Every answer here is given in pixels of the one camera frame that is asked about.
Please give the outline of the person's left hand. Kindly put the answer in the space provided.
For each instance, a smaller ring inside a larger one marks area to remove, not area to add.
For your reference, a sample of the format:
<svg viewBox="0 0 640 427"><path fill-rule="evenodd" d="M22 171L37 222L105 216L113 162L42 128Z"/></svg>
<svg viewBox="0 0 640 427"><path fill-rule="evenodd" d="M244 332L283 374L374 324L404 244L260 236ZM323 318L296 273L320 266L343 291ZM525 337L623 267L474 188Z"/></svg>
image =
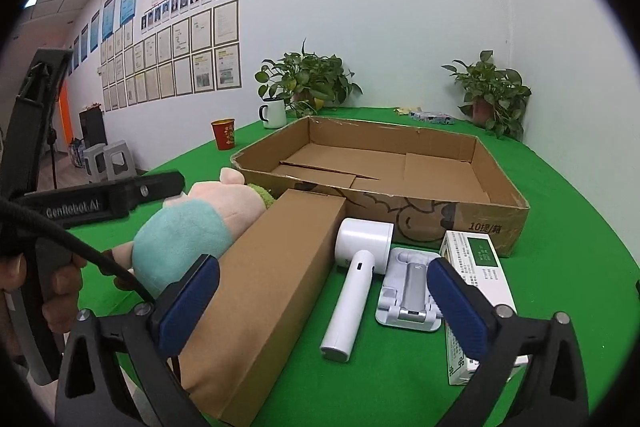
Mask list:
<svg viewBox="0 0 640 427"><path fill-rule="evenodd" d="M52 275L53 297L42 306L43 317L55 334L66 334L72 328L78 312L81 291L81 270L87 261L73 255L69 265L64 265ZM9 351L17 352L17 340L11 323L6 294L20 288L26 281L26 260L23 256L1 260L1 342Z"/></svg>

